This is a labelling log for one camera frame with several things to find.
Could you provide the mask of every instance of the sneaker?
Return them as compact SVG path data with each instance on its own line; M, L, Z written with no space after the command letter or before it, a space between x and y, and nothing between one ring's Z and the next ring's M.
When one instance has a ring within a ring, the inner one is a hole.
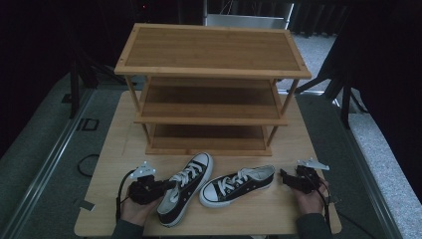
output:
M267 165L217 177L204 185L199 200L206 207L228 206L248 192L269 187L275 171L272 165Z
M157 207L158 218L163 226L175 226L182 219L190 199L208 181L212 168L211 155L198 153L182 171L169 179L176 181L176 186L165 192Z

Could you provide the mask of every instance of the white shoelace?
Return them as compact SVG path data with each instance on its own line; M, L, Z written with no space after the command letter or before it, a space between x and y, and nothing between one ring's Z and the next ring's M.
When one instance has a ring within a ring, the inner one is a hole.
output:
M172 176L169 180L170 181L178 181L180 182L180 187L183 187L186 185L191 179L195 178L198 174L196 173L196 169L198 169L199 172L202 172L202 167L195 164L195 163L189 163L187 164L187 167L183 169L183 171L178 172L174 176ZM177 190L177 187L173 189L170 195L170 201L171 202L177 202L179 197L179 191Z
M250 169L244 168L238 171L237 175L233 176L232 178L225 177L223 178L223 180L219 180L218 188L220 188L220 191L223 194L223 196L226 196L226 188L229 188L228 192L230 193L231 192L230 190L235 189L235 186L238 187L242 185L245 181L247 181L249 171Z

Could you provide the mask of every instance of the black cable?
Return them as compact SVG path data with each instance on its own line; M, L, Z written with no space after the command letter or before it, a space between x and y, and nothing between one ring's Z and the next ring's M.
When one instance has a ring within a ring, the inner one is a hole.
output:
M85 177L93 177L91 174L87 174L87 173L85 173L85 172L83 172L82 171L82 163L87 159L87 158L90 158L90 157L93 157L93 156L95 156L95 157L99 157L100 155L99 154L90 154L90 155L88 155L88 156L85 156L83 159L81 159L79 162L78 162L78 172L81 174L81 175L83 175L83 176L85 176Z
M325 186L326 191L328 192L328 204L330 204L331 201L331 193L329 192L328 187L326 186L325 183L323 183L323 181L321 180L320 183L323 184L323 186ZM369 233L366 229L364 229L362 226L360 226L359 224L357 224L356 222L354 222L353 220L351 220L349 217L347 217L346 215L342 214L341 212L339 212L337 210L337 214L342 216L344 219L348 220L351 224L353 224L354 226L356 226L357 228L359 228L360 230L362 230L364 233L366 233L370 238L376 239L371 233Z
M308 177L308 172L306 170L306 173L304 173L304 176L308 179L308 181L313 185L314 189L316 190L317 194L320 196L320 198L322 199L322 203L323 203L323 211L324 211L324 218L325 218L325 222L326 225L328 226L329 232L332 234L331 231L331 223L330 223L330 219L329 219L329 209L328 209L328 204L326 203L325 197L322 195L322 193L319 191L319 188L313 183L313 181Z
M362 226L360 226L359 224L357 224L356 222L354 222L353 220L351 220L349 217L347 217L346 215L342 214L341 212L339 212L337 210L337 214L340 215L341 217L343 217L344 219L346 219L347 221L349 221L351 224L355 225L357 228L359 228L360 230L362 230L364 233L366 233L370 238L376 239L371 233L369 233L366 229L364 229Z
M117 222L118 219L120 219L120 215L121 215L121 208L120 205L123 201L120 200L121 197L121 191L123 190L123 186L124 183L126 182L126 179L134 172L134 170L131 170L130 172L128 172L124 178L121 180L120 183L120 187L118 188L118 194L117 194L117 198L115 199L115 222Z

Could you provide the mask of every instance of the metal bracket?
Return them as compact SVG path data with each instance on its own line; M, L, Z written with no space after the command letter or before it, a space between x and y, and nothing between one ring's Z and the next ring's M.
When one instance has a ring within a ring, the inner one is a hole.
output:
M155 173L155 168L151 167L146 161L138 167L133 173L130 174L130 178L139 178L143 176L152 175Z
M322 164L318 161L315 161L312 158L308 159L308 160L298 160L298 165L311 167L311 168L315 168L315 169L329 170L329 166L324 165L324 164Z

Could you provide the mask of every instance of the white toe cap of sneaker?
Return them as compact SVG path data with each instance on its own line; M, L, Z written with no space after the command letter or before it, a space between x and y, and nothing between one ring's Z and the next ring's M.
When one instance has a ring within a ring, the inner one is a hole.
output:
M201 196L203 196L207 201L218 201L217 192L215 191L214 185L212 183L204 187Z
M210 158L211 156L208 153L202 152L195 155L194 160L204 164L205 166L208 166L208 164L210 163Z

